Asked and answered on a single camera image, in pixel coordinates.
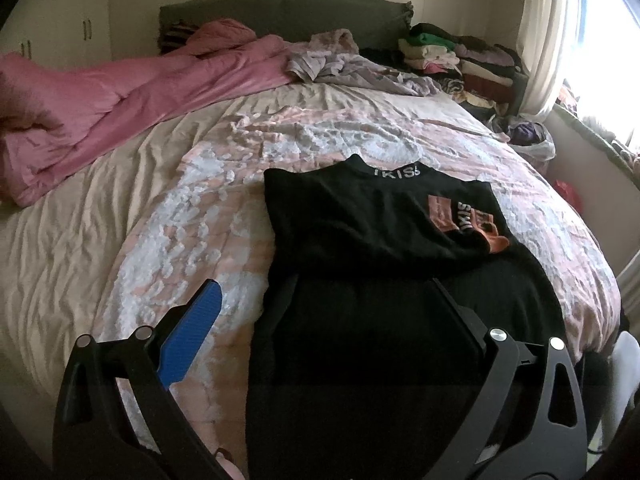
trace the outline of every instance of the metal screw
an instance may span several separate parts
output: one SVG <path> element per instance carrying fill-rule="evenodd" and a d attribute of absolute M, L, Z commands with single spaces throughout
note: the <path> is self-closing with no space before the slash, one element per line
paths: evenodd
<path fill-rule="evenodd" d="M 149 339 L 153 332 L 154 332 L 154 329 L 152 329 L 150 326 L 145 325 L 137 328 L 134 334 L 136 335 L 136 339 L 140 339 L 140 341 L 144 341 L 146 339 Z"/>
<path fill-rule="evenodd" d="M 500 328 L 492 329 L 491 332 L 489 332 L 489 335 L 491 336 L 491 339 L 496 341 L 504 341 L 507 339 L 507 333 Z"/>
<path fill-rule="evenodd" d="M 85 346 L 89 346 L 91 342 L 91 336 L 88 334 L 82 334 L 78 339 L 76 339 L 76 346 L 78 348 L 84 348 Z"/>
<path fill-rule="evenodd" d="M 556 350 L 564 349 L 564 341 L 562 341 L 562 339 L 560 339 L 559 337 L 552 337 L 549 342 L 551 343 L 551 346 Z"/>

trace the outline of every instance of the striped pillow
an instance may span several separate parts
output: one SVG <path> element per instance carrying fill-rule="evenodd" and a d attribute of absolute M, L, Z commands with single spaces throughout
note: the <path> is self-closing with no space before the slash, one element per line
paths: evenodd
<path fill-rule="evenodd" d="M 180 20 L 174 23 L 160 38 L 160 54 L 167 54 L 184 46 L 187 40 L 200 27 Z"/>

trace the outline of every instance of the orange graphic print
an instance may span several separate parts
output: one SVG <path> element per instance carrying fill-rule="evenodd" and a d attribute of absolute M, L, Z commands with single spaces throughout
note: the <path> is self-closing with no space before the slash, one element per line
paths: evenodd
<path fill-rule="evenodd" d="M 499 253 L 509 247 L 509 239 L 500 235 L 493 215 L 458 202 L 458 218 L 455 221 L 450 198 L 429 195 L 428 203 L 429 218 L 443 233 L 471 230 L 480 233 L 490 253 Z"/>

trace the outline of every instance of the headboard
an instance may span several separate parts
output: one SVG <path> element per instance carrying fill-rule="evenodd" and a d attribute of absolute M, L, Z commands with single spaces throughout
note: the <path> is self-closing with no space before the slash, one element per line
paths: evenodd
<path fill-rule="evenodd" d="M 411 2 L 386 0 L 191 0 L 160 8 L 160 38 L 179 20 L 202 25 L 233 18 L 258 37 L 277 34 L 287 41 L 308 41 L 318 32 L 348 28 L 359 47 L 398 47 L 410 28 Z"/>

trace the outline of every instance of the plastic bag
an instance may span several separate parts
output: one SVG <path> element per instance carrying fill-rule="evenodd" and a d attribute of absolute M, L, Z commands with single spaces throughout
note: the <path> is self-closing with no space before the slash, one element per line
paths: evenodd
<path fill-rule="evenodd" d="M 487 126 L 495 133 L 504 133 L 509 138 L 513 138 L 513 131 L 520 124 L 527 122 L 532 124 L 542 139 L 540 142 L 531 144 L 530 146 L 517 146 L 511 143 L 509 143 L 509 145 L 513 148 L 514 152 L 531 164 L 540 174 L 544 175 L 546 168 L 548 168 L 549 161 L 556 156 L 556 145 L 545 125 L 532 119 L 531 116 L 525 114 L 517 117 L 494 116 L 488 121 Z"/>

